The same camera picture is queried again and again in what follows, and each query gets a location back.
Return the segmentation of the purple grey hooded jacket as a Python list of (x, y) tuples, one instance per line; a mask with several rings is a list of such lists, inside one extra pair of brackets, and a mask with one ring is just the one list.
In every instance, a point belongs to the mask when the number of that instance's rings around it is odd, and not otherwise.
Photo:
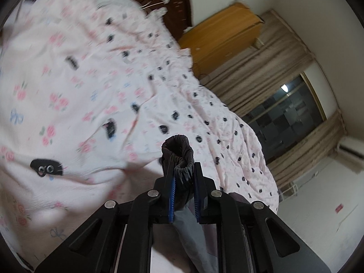
[(238, 206), (203, 175), (188, 138), (168, 138), (161, 163), (170, 187), (168, 220), (197, 271), (248, 272)]

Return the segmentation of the white shelf rack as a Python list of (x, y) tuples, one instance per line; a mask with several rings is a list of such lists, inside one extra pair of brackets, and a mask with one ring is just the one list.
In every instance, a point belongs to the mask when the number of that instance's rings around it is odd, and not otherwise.
[(299, 188), (295, 183), (290, 183), (288, 185), (283, 186), (278, 190), (279, 195), (279, 203), (284, 202), (291, 197), (296, 197), (298, 195)]

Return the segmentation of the beige right curtain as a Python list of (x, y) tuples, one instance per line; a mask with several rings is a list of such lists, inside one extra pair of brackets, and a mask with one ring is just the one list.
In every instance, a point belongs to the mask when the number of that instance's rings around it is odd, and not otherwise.
[(297, 145), (268, 165), (276, 185), (282, 188), (316, 166), (347, 134), (342, 113), (335, 111)]

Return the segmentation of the beige curtain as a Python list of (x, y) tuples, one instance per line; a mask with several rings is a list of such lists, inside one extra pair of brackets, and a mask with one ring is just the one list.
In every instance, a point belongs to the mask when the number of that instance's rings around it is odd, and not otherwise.
[(342, 113), (335, 111), (297, 145), (268, 165), (276, 185), (282, 188), (316, 166), (347, 134)]
[(273, 9), (262, 14), (260, 49), (247, 48), (200, 83), (242, 117), (292, 81), (315, 60), (297, 33)]

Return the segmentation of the dark window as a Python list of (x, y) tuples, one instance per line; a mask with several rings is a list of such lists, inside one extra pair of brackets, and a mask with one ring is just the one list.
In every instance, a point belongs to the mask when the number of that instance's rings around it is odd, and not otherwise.
[(326, 120), (305, 73), (282, 85), (243, 116), (254, 130), (269, 164), (296, 146)]

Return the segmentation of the white air conditioner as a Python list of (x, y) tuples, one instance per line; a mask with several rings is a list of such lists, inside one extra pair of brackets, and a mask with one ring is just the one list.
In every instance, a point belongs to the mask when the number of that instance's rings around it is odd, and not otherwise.
[(337, 151), (348, 158), (363, 160), (363, 141), (350, 136), (344, 136), (337, 144)]

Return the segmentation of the pink cat print duvet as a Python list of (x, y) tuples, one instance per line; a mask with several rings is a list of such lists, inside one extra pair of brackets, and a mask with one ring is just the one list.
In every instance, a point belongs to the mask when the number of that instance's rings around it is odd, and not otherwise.
[(107, 200), (163, 174), (185, 135), (206, 177), (272, 211), (278, 188), (252, 128), (192, 72), (163, 12), (134, 0), (21, 0), (1, 51), (1, 235), (33, 271)]

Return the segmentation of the beige left curtain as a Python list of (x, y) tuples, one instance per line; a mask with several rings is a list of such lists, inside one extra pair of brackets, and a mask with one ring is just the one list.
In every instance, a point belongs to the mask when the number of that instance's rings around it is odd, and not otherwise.
[(200, 83), (242, 117), (292, 81), (315, 60), (297, 33), (273, 9), (262, 14), (260, 49), (247, 48)]

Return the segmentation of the orange wooden wardrobe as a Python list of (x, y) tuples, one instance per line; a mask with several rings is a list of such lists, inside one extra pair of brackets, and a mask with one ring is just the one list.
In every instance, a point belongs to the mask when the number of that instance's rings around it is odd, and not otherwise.
[(182, 49), (190, 49), (192, 71), (202, 79), (251, 47), (263, 24), (250, 8), (235, 2), (190, 29), (178, 43)]

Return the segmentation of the red wall sticker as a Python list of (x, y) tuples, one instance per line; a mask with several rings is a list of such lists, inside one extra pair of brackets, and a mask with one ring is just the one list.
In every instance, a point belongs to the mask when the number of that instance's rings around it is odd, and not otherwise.
[(344, 208), (343, 204), (340, 204), (336, 207), (335, 212), (339, 213)]

